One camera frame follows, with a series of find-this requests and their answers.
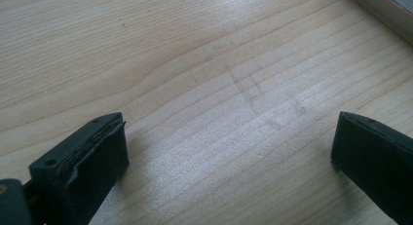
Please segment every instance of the wooden table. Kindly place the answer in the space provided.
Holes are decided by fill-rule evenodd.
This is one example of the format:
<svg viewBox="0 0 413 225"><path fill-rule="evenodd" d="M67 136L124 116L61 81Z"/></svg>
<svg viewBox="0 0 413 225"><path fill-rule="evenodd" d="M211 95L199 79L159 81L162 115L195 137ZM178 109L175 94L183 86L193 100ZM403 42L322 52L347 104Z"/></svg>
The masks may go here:
<svg viewBox="0 0 413 225"><path fill-rule="evenodd" d="M121 111L91 224L394 224L330 150L341 110L413 134L412 56L356 0L0 0L0 176Z"/></svg>

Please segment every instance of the light wood surface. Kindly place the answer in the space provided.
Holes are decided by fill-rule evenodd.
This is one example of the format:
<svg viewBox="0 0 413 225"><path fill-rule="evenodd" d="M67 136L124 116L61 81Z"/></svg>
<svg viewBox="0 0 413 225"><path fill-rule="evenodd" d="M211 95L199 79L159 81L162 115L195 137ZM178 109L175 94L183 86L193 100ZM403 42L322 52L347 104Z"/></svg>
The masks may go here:
<svg viewBox="0 0 413 225"><path fill-rule="evenodd" d="M91 224L394 224L330 150L341 110L413 135L412 56L356 0L0 0L0 176L121 111Z"/></svg>

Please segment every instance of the black plastic piece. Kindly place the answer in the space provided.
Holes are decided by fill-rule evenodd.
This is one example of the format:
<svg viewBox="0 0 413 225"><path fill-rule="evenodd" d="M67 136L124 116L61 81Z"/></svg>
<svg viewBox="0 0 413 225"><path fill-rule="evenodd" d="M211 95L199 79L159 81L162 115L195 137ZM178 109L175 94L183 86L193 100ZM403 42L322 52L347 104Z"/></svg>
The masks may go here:
<svg viewBox="0 0 413 225"><path fill-rule="evenodd" d="M413 139L341 112L332 162L398 224L413 224Z"/></svg>
<svg viewBox="0 0 413 225"><path fill-rule="evenodd" d="M23 186L31 223L0 224L89 224L129 165L124 125L121 113L99 117L36 160ZM21 196L21 186L13 190ZM0 195L0 205L10 203L16 204Z"/></svg>
<svg viewBox="0 0 413 225"><path fill-rule="evenodd" d="M0 224L33 224L20 181L0 180Z"/></svg>

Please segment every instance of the wooden board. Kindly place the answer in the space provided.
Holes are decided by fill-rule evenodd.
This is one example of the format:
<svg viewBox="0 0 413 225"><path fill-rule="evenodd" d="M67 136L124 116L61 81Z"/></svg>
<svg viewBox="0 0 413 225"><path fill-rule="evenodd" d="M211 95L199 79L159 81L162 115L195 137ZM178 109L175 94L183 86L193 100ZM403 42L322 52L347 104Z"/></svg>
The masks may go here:
<svg viewBox="0 0 413 225"><path fill-rule="evenodd" d="M356 0L0 0L0 176L121 111L91 224L394 224L330 150L341 110L413 135L412 56Z"/></svg>

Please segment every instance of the screw hole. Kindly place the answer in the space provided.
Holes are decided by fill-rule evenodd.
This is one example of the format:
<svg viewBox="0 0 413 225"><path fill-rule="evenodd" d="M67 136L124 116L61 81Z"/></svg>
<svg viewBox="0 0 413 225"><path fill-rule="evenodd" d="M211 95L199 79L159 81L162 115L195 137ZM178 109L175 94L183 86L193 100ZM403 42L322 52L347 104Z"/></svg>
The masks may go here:
<svg viewBox="0 0 413 225"><path fill-rule="evenodd" d="M0 184L0 194L4 194L7 191L7 185Z"/></svg>
<svg viewBox="0 0 413 225"><path fill-rule="evenodd" d="M50 166L55 165L56 163L57 163L57 161L56 161L55 159L50 159L50 160L47 160L47 161L45 162L45 165L48 166L48 167L50 167Z"/></svg>

